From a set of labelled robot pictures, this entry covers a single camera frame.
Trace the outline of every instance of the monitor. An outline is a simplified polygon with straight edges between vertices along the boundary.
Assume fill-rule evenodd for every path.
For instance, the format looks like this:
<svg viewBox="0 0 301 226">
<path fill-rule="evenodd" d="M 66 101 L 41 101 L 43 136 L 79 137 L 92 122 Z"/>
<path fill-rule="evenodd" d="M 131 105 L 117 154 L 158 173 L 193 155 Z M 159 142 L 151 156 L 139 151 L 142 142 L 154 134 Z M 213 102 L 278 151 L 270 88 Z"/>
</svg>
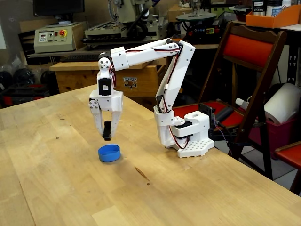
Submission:
<svg viewBox="0 0 301 226">
<path fill-rule="evenodd" d="M 34 16 L 54 16 L 84 11 L 84 0 L 33 0 Z"/>
</svg>

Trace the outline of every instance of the wooden crate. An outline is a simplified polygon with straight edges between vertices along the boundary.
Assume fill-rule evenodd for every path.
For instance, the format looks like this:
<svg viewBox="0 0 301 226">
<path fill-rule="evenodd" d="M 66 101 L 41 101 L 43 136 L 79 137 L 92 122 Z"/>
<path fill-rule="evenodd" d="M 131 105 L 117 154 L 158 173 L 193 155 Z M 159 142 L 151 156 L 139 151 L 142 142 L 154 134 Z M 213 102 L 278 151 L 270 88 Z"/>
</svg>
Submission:
<svg viewBox="0 0 301 226">
<path fill-rule="evenodd" d="M 56 73 L 60 93 L 96 84 L 99 70 L 96 70 L 97 67 L 93 63 L 86 62 L 85 65 L 84 62 L 72 63 L 68 67 L 66 63 L 58 63 L 50 67 L 50 70 Z M 158 90 L 158 76 L 166 71 L 165 68 L 156 65 L 137 65 L 118 71 L 115 89 L 123 91 L 127 97 L 155 97 Z"/>
</svg>

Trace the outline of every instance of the white robotic arm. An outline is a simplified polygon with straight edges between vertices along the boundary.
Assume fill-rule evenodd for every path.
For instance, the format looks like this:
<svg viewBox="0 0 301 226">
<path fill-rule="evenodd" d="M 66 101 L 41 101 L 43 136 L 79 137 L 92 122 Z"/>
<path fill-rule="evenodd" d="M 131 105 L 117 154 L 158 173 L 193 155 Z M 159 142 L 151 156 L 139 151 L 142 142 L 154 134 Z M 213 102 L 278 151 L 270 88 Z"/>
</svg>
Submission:
<svg viewBox="0 0 301 226">
<path fill-rule="evenodd" d="M 113 89 L 116 71 L 156 59 L 174 56 L 156 94 L 157 106 L 154 106 L 159 139 L 165 147 L 174 147 L 178 156 L 191 157 L 204 155 L 214 147 L 214 141 L 208 138 L 209 116 L 199 111 L 185 115 L 184 119 L 175 117 L 172 110 L 181 88 L 195 47 L 184 41 L 175 42 L 164 39 L 125 50 L 124 47 L 111 50 L 111 59 L 101 58 L 98 62 L 100 72 L 97 75 L 97 90 L 90 95 L 89 106 L 94 115 L 98 131 L 105 140 L 114 135 L 122 112 L 123 93 Z M 105 121 L 102 127 L 101 111 L 112 111 L 112 121 Z"/>
</svg>

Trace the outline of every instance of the control box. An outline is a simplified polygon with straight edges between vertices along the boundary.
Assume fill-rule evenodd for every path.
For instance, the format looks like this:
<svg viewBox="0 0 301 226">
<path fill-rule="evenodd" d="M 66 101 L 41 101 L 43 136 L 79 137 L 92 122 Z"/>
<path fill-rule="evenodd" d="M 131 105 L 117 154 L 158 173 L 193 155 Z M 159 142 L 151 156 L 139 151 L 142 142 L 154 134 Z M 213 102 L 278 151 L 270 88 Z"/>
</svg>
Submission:
<svg viewBox="0 0 301 226">
<path fill-rule="evenodd" d="M 192 25 L 187 30 L 187 38 L 191 44 L 218 44 L 223 35 L 223 19 L 203 21 Z"/>
<path fill-rule="evenodd" d="M 83 47 L 84 37 L 82 23 L 69 26 L 46 26 L 36 30 L 34 51 L 36 53 L 74 51 Z"/>
</svg>

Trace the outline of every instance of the bottle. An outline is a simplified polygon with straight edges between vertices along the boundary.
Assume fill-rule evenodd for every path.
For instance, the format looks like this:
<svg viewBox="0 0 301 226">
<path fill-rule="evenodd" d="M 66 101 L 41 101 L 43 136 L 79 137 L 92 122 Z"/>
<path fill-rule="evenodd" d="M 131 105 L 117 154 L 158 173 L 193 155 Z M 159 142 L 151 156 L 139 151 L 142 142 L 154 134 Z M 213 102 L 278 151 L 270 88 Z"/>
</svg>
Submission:
<svg viewBox="0 0 301 226">
<path fill-rule="evenodd" d="M 267 16 L 275 17 L 282 12 L 282 0 L 267 1 Z"/>
<path fill-rule="evenodd" d="M 292 5 L 292 0 L 282 0 L 282 10 L 285 10 L 291 5 Z"/>
<path fill-rule="evenodd" d="M 252 0 L 252 14 L 265 16 L 264 0 Z"/>
</svg>

